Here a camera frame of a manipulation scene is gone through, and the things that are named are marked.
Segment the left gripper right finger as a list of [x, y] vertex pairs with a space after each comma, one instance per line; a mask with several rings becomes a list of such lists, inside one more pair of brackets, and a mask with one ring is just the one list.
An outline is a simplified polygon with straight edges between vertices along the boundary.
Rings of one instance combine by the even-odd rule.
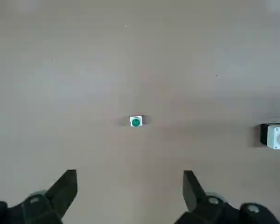
[[191, 170], [183, 172], [182, 195], [188, 210], [176, 224], [279, 224], [277, 217], [258, 203], [232, 207], [216, 195], [208, 195]]

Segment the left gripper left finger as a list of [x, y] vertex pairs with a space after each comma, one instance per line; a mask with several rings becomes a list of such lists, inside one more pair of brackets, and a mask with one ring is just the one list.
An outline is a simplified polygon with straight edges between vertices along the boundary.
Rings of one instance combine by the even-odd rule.
[[68, 169], [48, 190], [29, 195], [16, 206], [0, 201], [0, 224], [61, 224], [77, 192], [77, 171]]

